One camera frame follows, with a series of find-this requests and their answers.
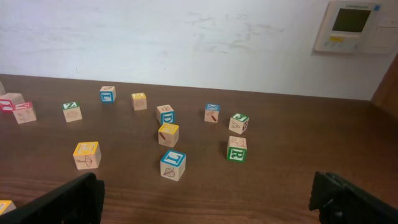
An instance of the letter block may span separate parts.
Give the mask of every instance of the letter block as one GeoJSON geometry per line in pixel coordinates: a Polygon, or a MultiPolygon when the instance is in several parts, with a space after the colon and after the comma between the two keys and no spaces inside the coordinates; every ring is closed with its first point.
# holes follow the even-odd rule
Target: letter block
{"type": "Polygon", "coordinates": [[[249,117],[243,114],[235,114],[229,121],[229,130],[242,134],[249,124],[249,117]]]}
{"type": "Polygon", "coordinates": [[[0,200],[0,215],[16,209],[14,203],[10,200],[0,200]]]}
{"type": "Polygon", "coordinates": [[[248,145],[245,138],[230,136],[226,159],[234,162],[244,162],[248,153],[248,145]]]}
{"type": "Polygon", "coordinates": [[[32,102],[21,103],[12,106],[12,112],[18,124],[23,124],[36,120],[36,112],[33,109],[32,102]]]}
{"type": "Polygon", "coordinates": [[[20,93],[7,93],[0,96],[0,107],[3,111],[12,111],[12,106],[25,103],[24,97],[20,93]]]}
{"type": "Polygon", "coordinates": [[[67,122],[83,119],[78,102],[70,102],[62,105],[63,114],[67,122]]]}
{"type": "Polygon", "coordinates": [[[174,147],[180,135],[178,125],[164,123],[158,130],[159,144],[174,147]]]}
{"type": "Polygon", "coordinates": [[[4,86],[2,85],[2,83],[0,82],[0,96],[3,96],[6,94],[6,90],[4,89],[4,86]]]}
{"type": "Polygon", "coordinates": [[[101,150],[98,142],[80,142],[73,153],[78,170],[98,168],[101,150]]]}
{"type": "Polygon", "coordinates": [[[218,114],[220,113],[220,106],[214,104],[206,104],[205,121],[217,123],[218,114]]]}
{"type": "Polygon", "coordinates": [[[146,110],[147,109],[147,96],[145,93],[133,93],[131,95],[132,98],[132,107],[134,110],[146,110]]]}
{"type": "Polygon", "coordinates": [[[157,120],[161,125],[175,122],[174,110],[170,105],[158,106],[156,109],[157,120]]]}
{"type": "Polygon", "coordinates": [[[184,153],[169,150],[160,161],[160,175],[179,181],[185,171],[187,157],[184,153]]]}
{"type": "Polygon", "coordinates": [[[114,86],[102,86],[99,90],[101,102],[113,103],[116,100],[116,88],[114,86]]]}

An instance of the green block face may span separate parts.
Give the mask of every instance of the green block face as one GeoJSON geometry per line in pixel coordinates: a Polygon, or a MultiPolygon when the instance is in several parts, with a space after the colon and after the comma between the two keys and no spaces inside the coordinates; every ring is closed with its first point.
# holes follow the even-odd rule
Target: green block face
{"type": "Polygon", "coordinates": [[[247,152],[248,151],[246,149],[229,147],[228,155],[226,156],[226,159],[229,161],[234,161],[234,162],[244,162],[244,160],[246,159],[247,152]]]}
{"type": "Polygon", "coordinates": [[[240,122],[245,122],[245,120],[249,119],[248,116],[244,115],[244,114],[235,114],[234,116],[232,116],[233,119],[238,120],[240,122]]]}
{"type": "Polygon", "coordinates": [[[72,109],[72,108],[76,108],[76,107],[79,107],[79,103],[78,102],[64,103],[62,105],[62,109],[64,109],[64,110],[72,109]]]}

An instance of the table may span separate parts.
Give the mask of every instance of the table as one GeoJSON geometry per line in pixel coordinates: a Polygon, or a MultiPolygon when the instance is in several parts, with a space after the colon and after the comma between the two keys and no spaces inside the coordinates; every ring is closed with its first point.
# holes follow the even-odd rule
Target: table
{"type": "Polygon", "coordinates": [[[32,101],[37,121],[0,114],[0,198],[21,207],[92,171],[104,180],[102,223],[318,223],[308,210],[316,170],[335,172],[398,208],[398,122],[367,101],[176,86],[0,75],[7,92],[32,101]],[[103,85],[116,102],[100,101],[103,85]],[[134,111],[131,93],[148,109],[134,111]],[[80,103],[83,119],[66,123],[62,104],[80,103]],[[203,121],[206,103],[219,123],[203,121]],[[156,106],[175,110],[187,155],[179,182],[160,176],[156,106]],[[226,160],[229,117],[250,116],[241,135],[246,163],[226,160]],[[72,154],[99,141],[98,169],[77,170],[72,154]]]}

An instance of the yellow label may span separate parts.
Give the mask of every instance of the yellow label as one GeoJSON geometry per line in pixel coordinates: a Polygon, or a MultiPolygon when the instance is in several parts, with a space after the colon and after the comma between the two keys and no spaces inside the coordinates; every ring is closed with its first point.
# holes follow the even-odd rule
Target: yellow label
{"type": "Polygon", "coordinates": [[[344,37],[333,37],[333,36],[331,36],[330,37],[330,41],[342,43],[342,42],[344,42],[344,37]]]}
{"type": "Polygon", "coordinates": [[[10,206],[10,204],[11,204],[11,202],[12,201],[9,201],[9,200],[7,200],[7,201],[5,201],[5,200],[0,200],[0,215],[6,210],[6,208],[8,207],[8,206],[10,206]]]}
{"type": "Polygon", "coordinates": [[[131,96],[132,96],[133,100],[146,99],[147,98],[145,93],[133,93],[131,96]]]}
{"type": "Polygon", "coordinates": [[[98,142],[80,142],[77,144],[74,156],[94,155],[97,150],[98,142]]]}
{"type": "Polygon", "coordinates": [[[159,128],[160,132],[167,133],[167,134],[175,134],[178,130],[178,125],[164,123],[162,127],[159,128]]]}

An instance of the toy block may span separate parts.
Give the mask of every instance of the toy block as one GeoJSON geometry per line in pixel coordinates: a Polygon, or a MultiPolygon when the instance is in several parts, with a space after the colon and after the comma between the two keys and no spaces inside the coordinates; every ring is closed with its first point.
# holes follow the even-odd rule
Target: toy block
{"type": "Polygon", "coordinates": [[[78,102],[64,103],[62,109],[67,122],[83,119],[78,102]]]}
{"type": "Polygon", "coordinates": [[[12,112],[14,113],[15,119],[18,124],[23,124],[36,120],[36,112],[33,109],[32,102],[21,103],[12,106],[12,112]]]}
{"type": "Polygon", "coordinates": [[[160,175],[168,179],[179,181],[185,171],[187,157],[184,153],[168,150],[160,161],[160,175]]]}
{"type": "Polygon", "coordinates": [[[156,109],[157,120],[161,125],[175,122],[174,110],[170,105],[158,106],[156,109]]]}
{"type": "Polygon", "coordinates": [[[234,162],[244,162],[248,153],[248,145],[245,138],[230,136],[226,151],[226,159],[234,162]]]}
{"type": "Polygon", "coordinates": [[[0,96],[0,107],[3,111],[12,111],[12,106],[25,103],[24,97],[20,93],[7,93],[0,96]]]}
{"type": "Polygon", "coordinates": [[[4,86],[2,85],[2,83],[0,82],[0,96],[3,96],[6,94],[6,90],[4,89],[4,86]]]}
{"type": "Polygon", "coordinates": [[[114,86],[102,86],[99,95],[101,102],[113,103],[116,100],[116,88],[114,86]]]}
{"type": "Polygon", "coordinates": [[[243,114],[235,114],[229,121],[229,130],[242,134],[249,124],[249,117],[243,114]]]}
{"type": "Polygon", "coordinates": [[[16,209],[14,203],[10,200],[0,200],[0,215],[16,209]]]}
{"type": "Polygon", "coordinates": [[[220,113],[220,106],[214,104],[206,104],[205,121],[217,123],[218,114],[220,113]]]}
{"type": "Polygon", "coordinates": [[[98,142],[80,142],[77,144],[73,158],[78,170],[98,168],[101,161],[101,150],[98,142]]]}
{"type": "Polygon", "coordinates": [[[180,136],[178,125],[164,123],[158,130],[159,144],[174,147],[180,136]]]}
{"type": "Polygon", "coordinates": [[[132,98],[132,107],[134,110],[146,110],[147,109],[147,97],[145,93],[133,93],[131,95],[132,98]]]}

